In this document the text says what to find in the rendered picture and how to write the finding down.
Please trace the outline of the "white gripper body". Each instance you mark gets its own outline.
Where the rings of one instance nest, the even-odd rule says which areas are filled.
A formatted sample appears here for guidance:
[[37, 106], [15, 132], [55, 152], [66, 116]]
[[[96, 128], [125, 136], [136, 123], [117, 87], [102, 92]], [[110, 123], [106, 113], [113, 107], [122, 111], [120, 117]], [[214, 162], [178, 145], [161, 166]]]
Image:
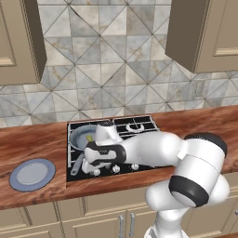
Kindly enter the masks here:
[[82, 171], [85, 173], [85, 174], [88, 174], [88, 173], [93, 173], [97, 168], [93, 165], [91, 165], [87, 159], [84, 159], [83, 160], [83, 163], [82, 163]]

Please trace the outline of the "grey frying pan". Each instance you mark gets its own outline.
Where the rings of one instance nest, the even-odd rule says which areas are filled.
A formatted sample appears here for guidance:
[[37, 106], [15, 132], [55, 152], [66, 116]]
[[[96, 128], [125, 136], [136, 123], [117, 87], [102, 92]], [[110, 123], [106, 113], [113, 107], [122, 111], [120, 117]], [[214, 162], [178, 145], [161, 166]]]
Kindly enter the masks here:
[[86, 148], [86, 145], [88, 143], [86, 139], [86, 135], [91, 135], [93, 139], [95, 138], [96, 134], [96, 125], [87, 125], [87, 126], [80, 126], [76, 128], [71, 135], [69, 136], [69, 143], [74, 148], [76, 152], [79, 153], [78, 158], [73, 164], [73, 168], [71, 171], [72, 176], [76, 176], [81, 164], [83, 163], [83, 160], [85, 159], [85, 153], [84, 150]]

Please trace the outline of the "beige drawer front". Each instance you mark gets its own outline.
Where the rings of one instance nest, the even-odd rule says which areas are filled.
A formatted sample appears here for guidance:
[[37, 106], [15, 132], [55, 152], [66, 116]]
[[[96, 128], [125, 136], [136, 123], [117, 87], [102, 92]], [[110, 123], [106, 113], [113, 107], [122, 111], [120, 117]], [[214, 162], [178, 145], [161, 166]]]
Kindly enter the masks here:
[[104, 212], [108, 209], [117, 209], [145, 203], [146, 188], [136, 188], [119, 192], [109, 192], [87, 196], [84, 198], [85, 215]]
[[230, 185], [230, 197], [238, 197], [238, 172], [225, 174], [224, 177]]
[[59, 222], [54, 203], [0, 210], [0, 231], [10, 231]]

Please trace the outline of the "grey blue-rimmed plate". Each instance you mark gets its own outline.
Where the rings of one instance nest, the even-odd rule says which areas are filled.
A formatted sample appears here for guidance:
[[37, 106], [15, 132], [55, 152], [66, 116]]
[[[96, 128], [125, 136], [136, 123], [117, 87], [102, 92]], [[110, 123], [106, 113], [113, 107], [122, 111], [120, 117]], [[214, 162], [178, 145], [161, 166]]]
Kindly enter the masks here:
[[18, 165], [9, 176], [9, 185], [18, 192], [34, 192], [45, 187], [55, 176], [55, 165], [44, 158], [34, 158]]

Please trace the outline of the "beige cupboard door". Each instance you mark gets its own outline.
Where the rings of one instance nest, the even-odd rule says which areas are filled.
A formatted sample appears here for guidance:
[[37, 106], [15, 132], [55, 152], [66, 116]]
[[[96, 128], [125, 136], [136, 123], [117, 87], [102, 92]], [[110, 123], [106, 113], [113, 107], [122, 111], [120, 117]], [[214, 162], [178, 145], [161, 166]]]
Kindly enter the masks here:
[[149, 207], [137, 207], [126, 211], [126, 238], [130, 232], [130, 213], [135, 214], [135, 228], [133, 238], [144, 238], [145, 232], [151, 227], [156, 218], [156, 212]]
[[119, 238], [119, 216], [125, 211], [111, 213], [109, 215], [91, 218], [89, 221], [73, 225], [75, 238]]
[[200, 207], [189, 211], [183, 230], [190, 238], [217, 238], [228, 234], [238, 216], [238, 197], [231, 197], [220, 205]]
[[0, 233], [0, 238], [63, 238], [61, 233], [51, 231], [11, 231]]

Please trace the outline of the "black hob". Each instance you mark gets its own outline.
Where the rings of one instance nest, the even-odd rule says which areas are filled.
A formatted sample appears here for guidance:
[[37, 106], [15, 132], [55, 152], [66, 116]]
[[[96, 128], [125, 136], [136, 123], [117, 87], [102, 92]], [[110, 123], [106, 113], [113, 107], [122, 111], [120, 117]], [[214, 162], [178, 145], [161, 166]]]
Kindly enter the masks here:
[[[71, 133], [80, 126], [97, 125], [102, 122], [103, 120], [69, 123], [67, 125], [68, 136], [70, 136]], [[111, 119], [111, 122], [115, 124], [116, 130], [122, 139], [129, 139], [131, 137], [136, 136], [137, 134], [159, 130], [159, 128], [157, 127], [157, 124], [153, 121], [150, 115], [114, 118], [114, 119]], [[93, 173], [85, 174], [82, 171], [82, 166], [80, 167], [76, 176], [71, 175], [73, 164], [78, 158], [79, 153], [76, 152], [74, 148], [70, 145], [69, 139], [67, 139], [67, 143], [68, 143], [67, 145], [67, 181], [70, 182], [70, 181], [95, 178]], [[113, 173], [112, 167], [115, 165], [120, 166], [119, 173]], [[128, 174], [128, 173], [134, 173], [134, 172], [146, 171], [146, 170], [152, 169], [150, 166], [140, 165], [138, 171], [133, 171], [131, 168], [131, 165], [132, 164], [110, 164], [110, 165], [104, 166], [100, 168], [100, 176], [98, 176], [98, 178], [111, 177], [116, 175], [122, 175], [122, 174]]]

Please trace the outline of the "grey wall socket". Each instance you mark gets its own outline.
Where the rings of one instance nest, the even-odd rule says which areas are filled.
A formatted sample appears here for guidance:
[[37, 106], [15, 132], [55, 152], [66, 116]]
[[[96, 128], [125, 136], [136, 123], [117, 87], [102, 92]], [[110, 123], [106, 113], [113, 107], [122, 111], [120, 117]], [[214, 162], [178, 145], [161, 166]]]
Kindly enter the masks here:
[[205, 87], [204, 81], [196, 81], [195, 82], [195, 96], [196, 97], [201, 97], [203, 95], [204, 87]]

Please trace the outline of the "beige wall cupboard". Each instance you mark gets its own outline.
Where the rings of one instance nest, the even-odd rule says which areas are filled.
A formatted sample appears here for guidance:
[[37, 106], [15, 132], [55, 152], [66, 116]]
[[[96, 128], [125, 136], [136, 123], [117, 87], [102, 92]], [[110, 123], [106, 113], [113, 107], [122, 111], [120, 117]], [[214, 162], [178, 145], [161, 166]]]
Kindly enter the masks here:
[[38, 84], [45, 66], [37, 0], [0, 0], [0, 86]]
[[165, 54], [192, 73], [238, 71], [238, 0], [172, 0]]

